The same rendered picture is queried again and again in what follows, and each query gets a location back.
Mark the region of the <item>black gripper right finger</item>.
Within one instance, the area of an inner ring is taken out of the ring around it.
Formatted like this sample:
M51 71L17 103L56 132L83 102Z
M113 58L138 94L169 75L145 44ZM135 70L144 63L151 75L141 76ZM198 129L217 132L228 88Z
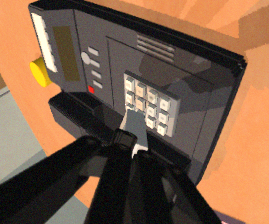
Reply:
M183 169L158 166L139 112L136 137L123 224L223 224Z

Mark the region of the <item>pink sticky note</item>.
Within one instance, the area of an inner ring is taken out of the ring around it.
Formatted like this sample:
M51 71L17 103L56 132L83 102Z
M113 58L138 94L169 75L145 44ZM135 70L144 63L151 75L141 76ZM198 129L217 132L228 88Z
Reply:
M213 210L213 211L216 213L216 215L219 217L219 219L223 222L223 224L246 224L242 221L234 219L234 218L227 216L225 214L222 214L218 211L215 211L215 210Z

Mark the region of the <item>black desk phone body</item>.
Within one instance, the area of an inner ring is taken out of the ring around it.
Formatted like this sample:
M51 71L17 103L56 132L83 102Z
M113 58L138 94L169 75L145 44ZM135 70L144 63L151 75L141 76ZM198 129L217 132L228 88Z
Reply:
M29 14L50 81L110 129L144 114L151 151L197 187L248 63L244 56L85 0L37 0Z

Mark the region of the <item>yellow short cylinder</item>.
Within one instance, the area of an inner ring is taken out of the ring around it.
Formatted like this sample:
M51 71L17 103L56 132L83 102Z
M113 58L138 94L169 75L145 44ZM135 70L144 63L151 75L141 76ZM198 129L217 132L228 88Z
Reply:
M53 83L49 80L42 57L30 62L29 65L34 78L42 87L46 87Z

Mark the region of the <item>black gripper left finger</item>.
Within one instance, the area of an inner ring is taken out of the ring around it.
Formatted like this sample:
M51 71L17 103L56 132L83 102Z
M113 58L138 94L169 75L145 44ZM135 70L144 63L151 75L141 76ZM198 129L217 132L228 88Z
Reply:
M81 136L3 182L0 224L45 224L90 177L99 181L83 224L123 224L137 140L136 111L127 108L109 146Z

